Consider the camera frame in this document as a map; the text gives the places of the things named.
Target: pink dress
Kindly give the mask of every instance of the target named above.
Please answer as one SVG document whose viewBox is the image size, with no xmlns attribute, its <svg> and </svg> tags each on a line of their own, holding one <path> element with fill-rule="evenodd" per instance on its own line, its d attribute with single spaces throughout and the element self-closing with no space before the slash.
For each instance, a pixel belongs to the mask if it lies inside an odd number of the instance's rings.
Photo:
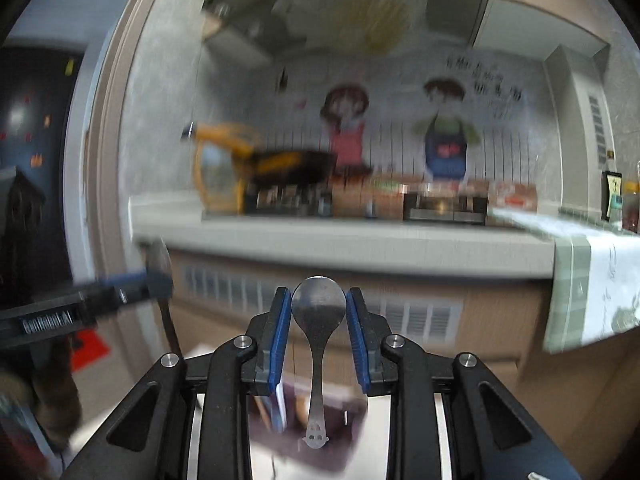
<svg viewBox="0 0 640 480">
<path fill-rule="evenodd" d="M 336 166 L 362 166 L 362 134 L 364 123 L 351 130 L 332 129 L 331 151 L 337 155 Z"/>
</svg>

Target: kitchen counter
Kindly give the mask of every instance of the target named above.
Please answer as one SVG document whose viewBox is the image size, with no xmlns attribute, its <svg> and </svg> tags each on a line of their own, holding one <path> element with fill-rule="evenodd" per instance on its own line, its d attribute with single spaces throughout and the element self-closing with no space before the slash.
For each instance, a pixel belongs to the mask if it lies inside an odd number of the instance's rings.
<svg viewBox="0 0 640 480">
<path fill-rule="evenodd" d="M 281 264 L 361 272 L 551 278 L 554 244 L 512 229 L 312 218 L 202 219 L 195 192 L 134 196 L 135 242 Z"/>
</svg>

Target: red object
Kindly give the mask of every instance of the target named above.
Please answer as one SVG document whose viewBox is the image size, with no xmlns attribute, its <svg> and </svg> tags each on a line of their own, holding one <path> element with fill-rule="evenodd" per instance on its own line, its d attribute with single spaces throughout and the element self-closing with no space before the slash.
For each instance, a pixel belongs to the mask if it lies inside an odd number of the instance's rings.
<svg viewBox="0 0 640 480">
<path fill-rule="evenodd" d="M 109 355 L 109 347 L 95 330 L 82 330 L 76 334 L 76 338 L 82 342 L 82 348 L 74 350 L 71 354 L 71 371 L 75 372 Z"/>
<path fill-rule="evenodd" d="M 640 217 L 640 209 L 638 207 L 627 207 L 622 215 L 622 228 L 633 233 L 638 232 L 638 217 Z"/>
<path fill-rule="evenodd" d="M 336 130 L 331 132 L 331 151 L 338 156 L 335 165 L 359 166 L 362 164 L 362 134 L 364 123 L 353 130 Z"/>
<path fill-rule="evenodd" d="M 504 203 L 524 208 L 527 201 L 523 197 L 518 195 L 507 195 L 506 197 L 504 197 Z"/>
<path fill-rule="evenodd" d="M 437 151 L 440 158 L 449 158 L 460 154 L 460 146 L 458 144 L 439 144 Z"/>
</svg>

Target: cartoon boy drawing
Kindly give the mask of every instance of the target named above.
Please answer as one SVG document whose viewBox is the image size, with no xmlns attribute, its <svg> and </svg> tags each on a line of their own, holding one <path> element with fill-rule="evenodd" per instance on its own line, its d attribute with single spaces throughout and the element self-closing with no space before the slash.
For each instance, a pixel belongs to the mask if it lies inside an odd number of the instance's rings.
<svg viewBox="0 0 640 480">
<path fill-rule="evenodd" d="M 362 116 L 369 107 L 367 91 L 357 84 L 344 84 L 329 91 L 320 116 L 329 127 L 331 151 L 337 156 L 337 174 L 365 176 L 371 173 L 362 162 Z"/>
<path fill-rule="evenodd" d="M 424 161 L 434 178 L 462 180 L 466 173 L 466 147 L 480 142 L 473 125 L 458 117 L 465 89 L 455 79 L 439 78 L 428 81 L 424 91 L 438 106 L 432 118 L 414 126 L 416 134 L 424 135 Z"/>
</svg>

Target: wall mural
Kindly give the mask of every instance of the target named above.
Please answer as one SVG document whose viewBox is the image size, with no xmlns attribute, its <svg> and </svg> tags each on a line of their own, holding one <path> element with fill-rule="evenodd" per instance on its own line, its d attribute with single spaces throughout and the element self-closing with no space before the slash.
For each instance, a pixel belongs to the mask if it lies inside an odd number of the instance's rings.
<svg viewBox="0 0 640 480">
<path fill-rule="evenodd" d="M 345 177 L 536 184 L 540 156 L 559 153 L 534 60 L 439 42 L 397 57 L 305 57 L 254 77 L 249 120 L 267 147 L 331 150 Z"/>
</svg>

